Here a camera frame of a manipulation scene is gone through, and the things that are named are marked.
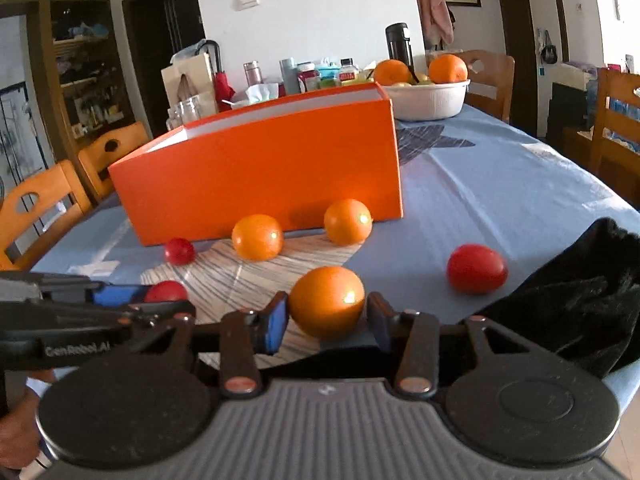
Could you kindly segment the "person hand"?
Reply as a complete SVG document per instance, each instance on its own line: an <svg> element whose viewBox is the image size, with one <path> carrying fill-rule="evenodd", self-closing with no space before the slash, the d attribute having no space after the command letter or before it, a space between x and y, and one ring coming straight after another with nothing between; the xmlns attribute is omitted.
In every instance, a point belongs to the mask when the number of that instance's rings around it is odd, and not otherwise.
<svg viewBox="0 0 640 480"><path fill-rule="evenodd" d="M38 392L25 386L9 414L1 419L1 466L22 469L40 454L40 433L36 424Z"/></svg>

